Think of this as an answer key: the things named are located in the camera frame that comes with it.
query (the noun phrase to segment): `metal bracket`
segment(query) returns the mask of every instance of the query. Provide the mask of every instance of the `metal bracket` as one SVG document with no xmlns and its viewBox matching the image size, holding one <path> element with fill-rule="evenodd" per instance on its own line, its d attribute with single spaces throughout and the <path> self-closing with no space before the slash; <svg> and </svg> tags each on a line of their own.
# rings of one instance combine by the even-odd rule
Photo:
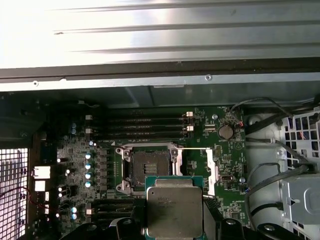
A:
<svg viewBox="0 0 320 240">
<path fill-rule="evenodd" d="M 206 149 L 207 167 L 211 170 L 211 176 L 208 178 L 209 191 L 208 195 L 215 196 L 215 184 L 218 181 L 218 167 L 214 162 L 214 154 L 212 149 Z"/>
<path fill-rule="evenodd" d="M 172 142 L 159 142 L 159 143 L 128 143 L 122 146 L 119 146 L 115 149 L 115 152 L 122 157 L 121 162 L 121 175 L 122 175 L 122 183 L 116 186 L 116 190 L 123 194 L 127 195 L 144 195 L 144 191 L 134 191 L 133 187 L 131 187 L 131 179 L 125 178 L 125 165 L 124 161 L 131 162 L 131 153 L 133 148 L 140 147 L 167 147 L 170 151 L 170 160 L 172 162 L 172 175 L 182 176 L 180 167 L 182 165 L 182 152 L 183 148 L 180 145 L 177 145 Z"/>
</svg>

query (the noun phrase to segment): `motherboard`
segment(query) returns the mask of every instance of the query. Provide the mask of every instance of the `motherboard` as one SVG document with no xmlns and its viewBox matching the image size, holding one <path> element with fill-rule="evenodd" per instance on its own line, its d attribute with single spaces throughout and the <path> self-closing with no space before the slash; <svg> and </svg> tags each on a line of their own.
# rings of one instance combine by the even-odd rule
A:
<svg viewBox="0 0 320 240">
<path fill-rule="evenodd" d="M 233 114 L 243 120 L 242 111 Z M 245 132 L 225 106 L 99 108 L 71 119 L 58 142 L 60 228 L 108 226 L 145 198 L 148 176 L 202 176 L 203 197 L 248 225 Z"/>
</svg>

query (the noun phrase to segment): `cpu socket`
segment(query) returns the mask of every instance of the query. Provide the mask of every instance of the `cpu socket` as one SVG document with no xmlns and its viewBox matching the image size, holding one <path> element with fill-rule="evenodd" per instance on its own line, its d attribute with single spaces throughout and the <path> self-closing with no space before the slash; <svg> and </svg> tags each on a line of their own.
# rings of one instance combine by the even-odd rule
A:
<svg viewBox="0 0 320 240">
<path fill-rule="evenodd" d="M 122 182 L 115 188 L 120 193 L 144 195 L 146 176 L 182 176 L 182 146 L 172 142 L 130 143 L 115 152 L 122 157 Z"/>
</svg>

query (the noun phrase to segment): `mesh grille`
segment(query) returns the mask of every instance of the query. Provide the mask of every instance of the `mesh grille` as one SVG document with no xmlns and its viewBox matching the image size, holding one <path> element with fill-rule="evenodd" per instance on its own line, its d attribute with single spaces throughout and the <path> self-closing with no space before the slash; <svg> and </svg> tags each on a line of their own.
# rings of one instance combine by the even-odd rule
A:
<svg viewBox="0 0 320 240">
<path fill-rule="evenodd" d="M 28 149 L 0 149 L 0 239 L 16 240 L 25 234 Z"/>
<path fill-rule="evenodd" d="M 285 126 L 285 144 L 312 162 L 320 160 L 320 122 L 314 120 L 317 112 L 310 112 L 288 118 Z M 299 161 L 289 152 L 286 153 L 287 168 L 294 169 Z"/>
</svg>

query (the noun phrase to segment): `metal side panel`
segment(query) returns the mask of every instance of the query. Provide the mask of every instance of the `metal side panel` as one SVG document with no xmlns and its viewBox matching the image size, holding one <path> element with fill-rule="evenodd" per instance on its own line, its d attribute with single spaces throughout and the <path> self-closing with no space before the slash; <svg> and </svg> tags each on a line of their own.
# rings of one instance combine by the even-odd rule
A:
<svg viewBox="0 0 320 240">
<path fill-rule="evenodd" d="M 314 0 L 1 1 L 0 69 L 320 56 Z"/>
</svg>

